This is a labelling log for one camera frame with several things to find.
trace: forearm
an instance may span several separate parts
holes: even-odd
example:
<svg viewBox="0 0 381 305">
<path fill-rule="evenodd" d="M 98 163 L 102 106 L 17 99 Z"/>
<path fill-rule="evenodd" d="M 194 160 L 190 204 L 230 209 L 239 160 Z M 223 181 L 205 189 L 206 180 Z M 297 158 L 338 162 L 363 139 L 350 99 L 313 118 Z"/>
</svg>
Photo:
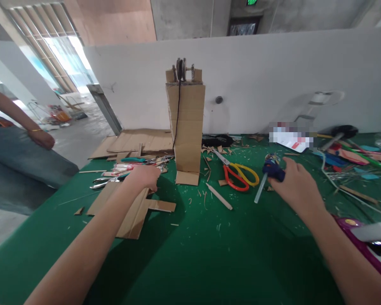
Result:
<svg viewBox="0 0 381 305">
<path fill-rule="evenodd" d="M 381 275 L 326 212 L 304 220 L 347 304 L 381 305 Z"/>
<path fill-rule="evenodd" d="M 26 304 L 82 304 L 125 215 L 141 191 L 142 187 L 133 180 L 123 182 L 52 266 Z"/>
<path fill-rule="evenodd" d="M 35 123 L 28 115 L 24 113 L 20 107 L 18 107 L 12 100 L 6 97 L 0 92 L 0 111 L 7 114 L 13 120 L 18 122 L 26 130 L 40 129 L 37 123 Z"/>
</svg>

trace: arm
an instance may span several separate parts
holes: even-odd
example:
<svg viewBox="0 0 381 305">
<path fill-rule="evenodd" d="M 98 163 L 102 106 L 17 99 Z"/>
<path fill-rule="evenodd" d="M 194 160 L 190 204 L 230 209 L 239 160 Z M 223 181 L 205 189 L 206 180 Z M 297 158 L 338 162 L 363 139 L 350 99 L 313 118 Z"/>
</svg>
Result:
<svg viewBox="0 0 381 305">
<path fill-rule="evenodd" d="M 269 181 L 312 232 L 345 302 L 381 305 L 381 275 L 327 212 L 309 172 L 292 159 L 284 160 L 285 180 Z"/>
<path fill-rule="evenodd" d="M 156 191 L 160 174 L 154 166 L 136 166 L 55 262 L 25 305 L 82 304 L 134 199 L 146 187 Z"/>
<path fill-rule="evenodd" d="M 0 111 L 7 114 L 28 131 L 30 138 L 38 145 L 50 150 L 55 144 L 54 138 L 43 131 L 20 107 L 0 92 Z"/>
</svg>

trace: jeans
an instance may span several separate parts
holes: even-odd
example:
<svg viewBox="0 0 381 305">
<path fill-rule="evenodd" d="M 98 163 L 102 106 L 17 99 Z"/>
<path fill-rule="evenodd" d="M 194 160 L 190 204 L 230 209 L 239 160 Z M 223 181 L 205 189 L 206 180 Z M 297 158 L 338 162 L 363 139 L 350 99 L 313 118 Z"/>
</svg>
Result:
<svg viewBox="0 0 381 305">
<path fill-rule="evenodd" d="M 27 131 L 0 128 L 0 209 L 30 215 L 78 171 L 55 151 L 37 145 Z"/>
</svg>

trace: person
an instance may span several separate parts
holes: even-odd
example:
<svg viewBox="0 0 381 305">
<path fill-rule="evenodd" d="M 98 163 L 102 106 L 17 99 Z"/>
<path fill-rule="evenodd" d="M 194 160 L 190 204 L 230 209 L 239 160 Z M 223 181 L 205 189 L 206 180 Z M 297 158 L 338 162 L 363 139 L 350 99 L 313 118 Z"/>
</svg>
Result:
<svg viewBox="0 0 381 305">
<path fill-rule="evenodd" d="M 284 160 L 285 180 L 269 181 L 312 232 L 345 302 L 381 305 L 381 275 L 327 212 L 309 172 L 292 159 Z M 55 262 L 25 305 L 82 304 L 131 204 L 144 188 L 157 190 L 159 175 L 154 166 L 136 167 Z"/>
<path fill-rule="evenodd" d="M 0 111 L 25 128 L 0 117 L 0 209 L 30 215 L 79 169 L 53 151 L 54 138 L 2 93 Z"/>
</svg>

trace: cardboard sheet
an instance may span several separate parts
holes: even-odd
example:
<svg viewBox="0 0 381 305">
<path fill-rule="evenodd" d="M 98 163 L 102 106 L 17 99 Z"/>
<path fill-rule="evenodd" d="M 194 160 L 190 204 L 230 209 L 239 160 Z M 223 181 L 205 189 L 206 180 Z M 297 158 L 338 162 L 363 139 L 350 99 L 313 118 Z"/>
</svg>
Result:
<svg viewBox="0 0 381 305">
<path fill-rule="evenodd" d="M 116 139 L 116 136 L 106 137 L 88 159 L 104 158 L 115 155 L 113 152 L 108 152 L 107 149 L 114 143 L 114 141 L 116 141 Z"/>
<path fill-rule="evenodd" d="M 109 153 L 137 152 L 140 143 L 142 143 L 143 153 L 172 154 L 171 132 L 157 129 L 124 130 L 107 148 L 107 151 Z"/>
<path fill-rule="evenodd" d="M 99 196 L 95 199 L 86 214 L 93 216 L 96 215 L 96 213 L 100 211 L 100 209 L 112 195 L 118 185 L 118 182 L 107 183 L 103 191 L 100 192 Z M 128 210 L 126 217 L 121 223 L 116 237 L 138 239 L 140 237 L 141 229 L 143 227 L 148 209 L 164 212 L 175 211 L 175 203 L 161 200 L 150 200 L 146 198 L 148 194 L 149 189 L 144 189 L 134 200 L 133 204 Z"/>
<path fill-rule="evenodd" d="M 200 83 L 182 84 L 178 105 L 179 84 L 166 84 L 172 141 L 175 140 L 174 152 L 178 171 L 176 184 L 198 185 L 199 182 L 205 89 Z"/>
</svg>

